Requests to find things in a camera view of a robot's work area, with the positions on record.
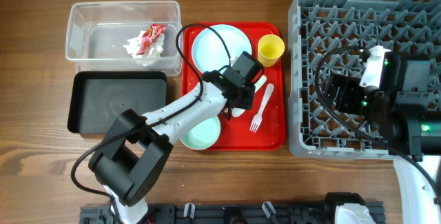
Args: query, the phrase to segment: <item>wooden surface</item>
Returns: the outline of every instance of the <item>wooden surface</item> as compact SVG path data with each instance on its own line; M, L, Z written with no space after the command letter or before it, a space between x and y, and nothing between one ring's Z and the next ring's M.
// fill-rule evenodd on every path
M65 32L72 4L82 1L117 0L0 0L0 223L78 223L81 206L107 202L77 189L69 177L76 158L99 142L66 128L75 71L65 59ZM271 21L287 42L292 0L176 1L184 25ZM286 55L283 63L288 93ZM169 101L180 88L179 77L170 79ZM79 180L100 188L86 167L79 168ZM286 202L335 191L384 201L388 223L402 222L390 161L298 159L287 145L275 152L198 153L178 144L147 201Z

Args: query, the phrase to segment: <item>black tray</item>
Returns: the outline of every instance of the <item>black tray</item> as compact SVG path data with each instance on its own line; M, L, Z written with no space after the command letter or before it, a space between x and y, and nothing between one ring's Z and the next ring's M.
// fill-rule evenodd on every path
M105 134L128 109L141 115L164 107L166 94L163 72L80 72L74 79L68 129Z

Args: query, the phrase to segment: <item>clear plastic bin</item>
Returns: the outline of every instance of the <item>clear plastic bin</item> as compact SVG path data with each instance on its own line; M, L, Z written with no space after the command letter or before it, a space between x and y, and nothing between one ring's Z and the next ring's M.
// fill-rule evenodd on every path
M123 45L153 23L167 25L160 59L132 58ZM175 39L181 28L176 1L76 3L70 11L66 58L76 63L77 71L158 70L168 76L177 75L181 72L182 58ZM179 46L183 47L182 38Z

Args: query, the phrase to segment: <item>green led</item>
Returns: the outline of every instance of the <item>green led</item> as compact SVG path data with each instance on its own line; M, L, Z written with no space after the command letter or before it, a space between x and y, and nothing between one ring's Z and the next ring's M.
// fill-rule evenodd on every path
M421 125L421 130L422 131L429 131L430 127L428 125Z

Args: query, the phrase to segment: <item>plastic container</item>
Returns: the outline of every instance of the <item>plastic container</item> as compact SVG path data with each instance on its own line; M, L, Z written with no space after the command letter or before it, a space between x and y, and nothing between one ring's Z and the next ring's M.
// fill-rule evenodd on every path
M252 55L257 57L257 44L259 39L266 34L280 35L272 24L267 22L233 22L233 23L204 23L205 25L227 24L240 29L247 35L252 46ZM192 58L192 45L198 34L204 30L202 27L191 27L184 32L184 55L194 66ZM219 114L221 134L215 144L205 151L270 151L279 148L286 139L285 127L285 99L283 96L282 61L279 59L275 65L265 68L264 75L267 81L254 95L253 108L245 111L239 117L232 117L228 121L223 114ZM188 65L183 65L182 93L183 95L197 85L198 79ZM274 92L263 112L263 120L256 133L249 131L252 119L257 114L263 93L268 83L274 84Z
M294 0L288 13L291 94L288 100L289 149L300 157L391 159L388 151L359 142L353 132L323 110L314 89L318 60L349 45L425 54L432 60L430 110L441 110L441 0ZM339 54L325 75L361 77L356 55ZM354 114L340 114L360 130L382 140L375 127Z
M148 59L133 59L123 45L152 23L167 25L164 51L147 66ZM72 6L66 35L66 58L77 71L159 70L168 76L181 72L176 34L182 28L175 1L110 1L76 3Z

